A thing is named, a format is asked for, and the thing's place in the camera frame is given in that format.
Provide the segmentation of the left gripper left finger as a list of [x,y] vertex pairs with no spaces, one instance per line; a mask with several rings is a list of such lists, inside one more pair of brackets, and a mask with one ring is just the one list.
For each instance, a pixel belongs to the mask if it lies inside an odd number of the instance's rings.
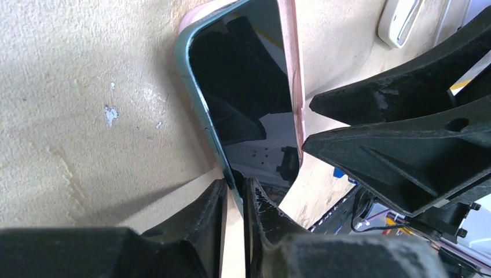
[[143,233],[127,227],[1,230],[2,277],[220,277],[227,184]]

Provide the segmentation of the pink phone case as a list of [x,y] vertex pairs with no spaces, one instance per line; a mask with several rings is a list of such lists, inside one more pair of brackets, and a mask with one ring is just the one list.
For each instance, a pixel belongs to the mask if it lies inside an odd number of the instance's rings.
[[287,75],[291,107],[296,132],[296,146],[305,141],[303,110],[305,89],[301,44],[298,38],[295,1],[210,1],[197,5],[181,19],[178,38],[175,41],[175,60],[187,92],[205,130],[209,142],[222,170],[229,169],[223,151],[224,144],[217,137],[209,108],[192,72],[189,61],[192,43],[199,34],[221,20],[245,16],[251,20],[255,32],[265,39],[267,46],[274,45],[274,53],[280,69]]

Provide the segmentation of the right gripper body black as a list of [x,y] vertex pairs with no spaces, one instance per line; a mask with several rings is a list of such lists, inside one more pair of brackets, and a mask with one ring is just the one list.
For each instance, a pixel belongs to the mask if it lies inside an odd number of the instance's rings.
[[407,227],[437,249],[449,277],[490,277],[490,210],[479,203],[431,208]]

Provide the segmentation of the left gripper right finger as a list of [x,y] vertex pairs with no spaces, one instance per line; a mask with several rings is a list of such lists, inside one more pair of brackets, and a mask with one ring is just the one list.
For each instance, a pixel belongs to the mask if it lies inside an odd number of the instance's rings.
[[243,181],[246,277],[446,277],[414,237],[322,235],[298,225],[258,180]]

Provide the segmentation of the white phone case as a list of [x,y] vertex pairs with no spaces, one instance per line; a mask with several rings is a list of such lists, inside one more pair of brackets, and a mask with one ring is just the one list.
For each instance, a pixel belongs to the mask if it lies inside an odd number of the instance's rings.
[[378,37],[390,48],[403,48],[423,4],[423,0],[387,0],[379,20]]

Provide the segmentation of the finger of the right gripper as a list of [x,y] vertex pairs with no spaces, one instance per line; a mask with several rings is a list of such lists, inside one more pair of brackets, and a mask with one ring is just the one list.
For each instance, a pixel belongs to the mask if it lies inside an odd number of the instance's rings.
[[490,16],[478,15],[424,54],[381,74],[319,93],[309,107],[350,126],[393,122],[456,106],[448,92],[490,51]]
[[490,97],[437,114],[310,135],[303,150],[413,217],[490,185]]

